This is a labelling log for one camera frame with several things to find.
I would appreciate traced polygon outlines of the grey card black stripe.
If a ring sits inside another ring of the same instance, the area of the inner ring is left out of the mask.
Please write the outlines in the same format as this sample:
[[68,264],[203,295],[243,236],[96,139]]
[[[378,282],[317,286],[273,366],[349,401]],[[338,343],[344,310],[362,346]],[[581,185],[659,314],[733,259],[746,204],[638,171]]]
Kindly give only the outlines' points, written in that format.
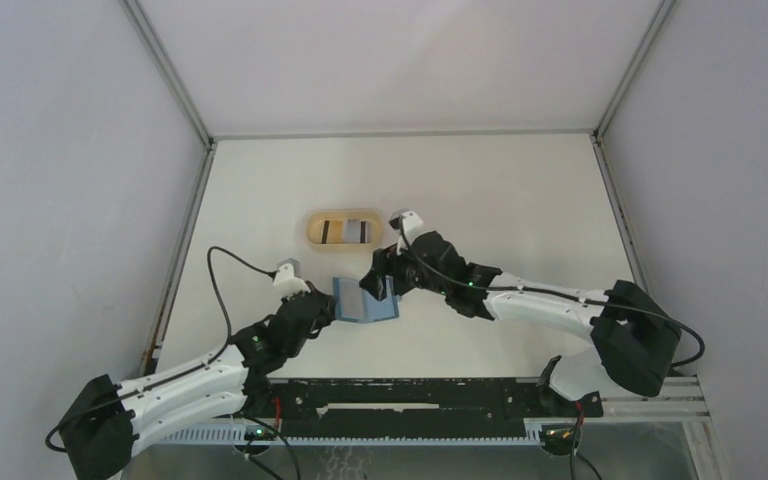
[[364,322],[366,320],[365,291],[360,287],[359,281],[335,277],[333,287],[337,299],[336,318],[352,323]]

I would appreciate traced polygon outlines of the blue leather card holder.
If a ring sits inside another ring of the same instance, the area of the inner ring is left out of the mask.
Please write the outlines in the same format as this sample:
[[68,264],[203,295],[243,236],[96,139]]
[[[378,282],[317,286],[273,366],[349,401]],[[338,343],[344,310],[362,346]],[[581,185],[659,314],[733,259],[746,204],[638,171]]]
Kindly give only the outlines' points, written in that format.
[[371,324],[398,318],[398,301],[400,297],[393,292],[391,278],[388,278],[388,293],[389,296],[386,299],[375,300],[365,292],[366,320],[362,323],[354,324]]

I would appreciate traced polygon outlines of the white card black stripe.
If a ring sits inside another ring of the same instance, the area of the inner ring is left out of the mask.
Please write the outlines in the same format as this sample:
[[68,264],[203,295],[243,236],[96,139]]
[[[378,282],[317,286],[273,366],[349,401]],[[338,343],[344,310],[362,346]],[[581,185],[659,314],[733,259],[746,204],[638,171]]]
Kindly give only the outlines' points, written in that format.
[[371,242],[372,223],[368,220],[349,219],[344,222],[342,241],[346,244]]

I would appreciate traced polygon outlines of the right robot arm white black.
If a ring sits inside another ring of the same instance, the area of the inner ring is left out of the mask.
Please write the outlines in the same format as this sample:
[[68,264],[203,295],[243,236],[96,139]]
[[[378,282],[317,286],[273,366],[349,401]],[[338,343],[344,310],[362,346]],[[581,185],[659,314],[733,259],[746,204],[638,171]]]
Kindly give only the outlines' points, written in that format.
[[587,342],[586,350],[560,355],[544,371],[538,402],[552,416],[607,388],[658,396],[681,339],[680,327],[633,282],[618,280],[607,290],[528,282],[466,261],[435,231],[375,250],[359,285],[377,300],[425,290],[468,318],[527,322]]

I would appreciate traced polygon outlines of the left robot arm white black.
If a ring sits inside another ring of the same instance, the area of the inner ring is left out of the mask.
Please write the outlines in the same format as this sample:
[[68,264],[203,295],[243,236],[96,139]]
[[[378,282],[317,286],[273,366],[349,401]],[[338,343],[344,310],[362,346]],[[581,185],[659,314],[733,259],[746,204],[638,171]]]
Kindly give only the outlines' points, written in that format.
[[53,430],[76,477],[109,479],[149,446],[211,418],[265,414],[269,375],[334,321],[336,305],[318,291],[296,294],[200,358],[119,383],[88,381]]

